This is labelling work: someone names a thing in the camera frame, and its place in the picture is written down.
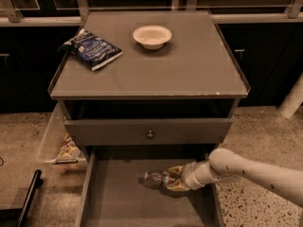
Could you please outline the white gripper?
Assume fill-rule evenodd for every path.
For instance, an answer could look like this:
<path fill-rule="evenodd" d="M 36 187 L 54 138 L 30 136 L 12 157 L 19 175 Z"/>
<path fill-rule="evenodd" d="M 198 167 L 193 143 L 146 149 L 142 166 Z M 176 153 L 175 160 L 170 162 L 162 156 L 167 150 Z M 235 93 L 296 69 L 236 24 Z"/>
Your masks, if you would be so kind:
<path fill-rule="evenodd" d="M 192 162 L 184 166 L 172 166 L 169 168 L 169 174 L 181 177 L 181 180 L 176 180 L 170 183 L 166 188 L 174 192 L 186 192 L 189 190 L 197 190 L 205 186 L 198 180 L 196 170 L 200 165 L 197 162 Z"/>

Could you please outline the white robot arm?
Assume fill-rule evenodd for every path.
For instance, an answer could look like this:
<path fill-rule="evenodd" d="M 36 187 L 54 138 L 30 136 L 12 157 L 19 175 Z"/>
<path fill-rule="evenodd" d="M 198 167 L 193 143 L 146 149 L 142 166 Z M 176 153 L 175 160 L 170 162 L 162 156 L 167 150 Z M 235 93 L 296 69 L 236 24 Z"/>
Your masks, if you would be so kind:
<path fill-rule="evenodd" d="M 214 149 L 202 162 L 173 166 L 169 173 L 177 175 L 166 185 L 171 191 L 197 190 L 208 183 L 227 183 L 243 177 L 303 207 L 302 171 L 252 161 L 226 148 Z"/>

